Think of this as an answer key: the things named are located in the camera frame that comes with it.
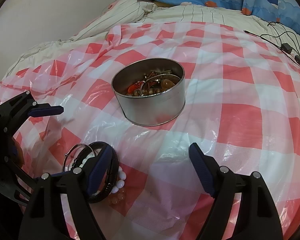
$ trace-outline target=silver tin can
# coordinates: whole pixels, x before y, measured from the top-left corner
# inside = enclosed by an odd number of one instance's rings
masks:
[[[160,94],[142,97],[126,96],[127,88],[142,79],[145,73],[172,70],[180,81]],[[120,70],[112,79],[112,89],[125,117],[140,126],[157,126],[176,118],[186,103],[185,70],[176,61],[149,58],[135,62]]]

